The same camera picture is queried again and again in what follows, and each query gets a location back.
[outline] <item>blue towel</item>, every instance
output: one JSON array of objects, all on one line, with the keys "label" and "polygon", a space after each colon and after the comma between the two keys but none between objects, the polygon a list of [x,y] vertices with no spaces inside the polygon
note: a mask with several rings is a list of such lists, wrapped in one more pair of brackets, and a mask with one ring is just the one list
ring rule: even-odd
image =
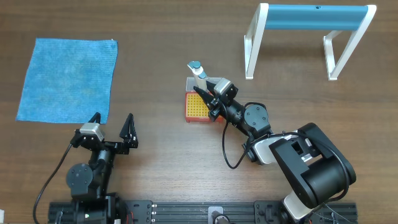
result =
[{"label": "blue towel", "polygon": [[106,123],[118,42],[36,39],[16,120]]}]

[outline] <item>blue panel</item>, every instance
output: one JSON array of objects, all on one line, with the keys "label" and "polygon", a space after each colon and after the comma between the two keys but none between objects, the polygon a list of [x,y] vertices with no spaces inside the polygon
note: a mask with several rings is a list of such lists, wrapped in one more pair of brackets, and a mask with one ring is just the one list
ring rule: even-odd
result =
[{"label": "blue panel", "polygon": [[367,6],[270,4],[266,29],[357,30],[367,12]]}]

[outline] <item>white leg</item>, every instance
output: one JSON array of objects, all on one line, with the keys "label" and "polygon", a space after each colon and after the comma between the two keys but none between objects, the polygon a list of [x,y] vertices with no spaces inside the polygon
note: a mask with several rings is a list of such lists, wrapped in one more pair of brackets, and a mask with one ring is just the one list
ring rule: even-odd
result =
[{"label": "white leg", "polygon": [[266,28],[268,3],[260,3],[244,36],[244,67],[246,79],[253,79],[262,35]]},{"label": "white leg", "polygon": [[353,53],[355,47],[358,45],[358,42],[361,40],[363,34],[371,23],[374,13],[376,12],[375,5],[368,5],[368,12],[365,15],[365,18],[362,20],[361,24],[358,27],[358,30],[354,31],[349,38],[346,48],[341,54],[340,59],[335,65],[335,59],[333,56],[333,47],[331,44],[332,38],[338,35],[339,31],[332,31],[327,36],[323,37],[323,45],[325,46],[325,57],[326,57],[326,67],[328,69],[328,78],[329,80],[337,80],[338,75],[343,69],[344,65],[349,59],[349,56]]}]

